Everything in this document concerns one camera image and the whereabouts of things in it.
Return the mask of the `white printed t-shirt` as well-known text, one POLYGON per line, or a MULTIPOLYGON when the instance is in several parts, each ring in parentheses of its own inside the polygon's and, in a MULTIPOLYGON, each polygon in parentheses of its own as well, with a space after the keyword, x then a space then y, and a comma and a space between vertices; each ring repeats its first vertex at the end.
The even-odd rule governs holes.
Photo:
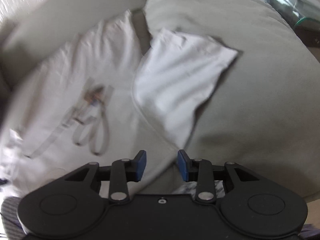
POLYGON ((1 134, 1 178, 21 197, 87 163, 147 152, 131 194, 170 166, 238 52, 162 29, 146 50, 143 16, 100 21, 50 55, 18 89, 1 134))

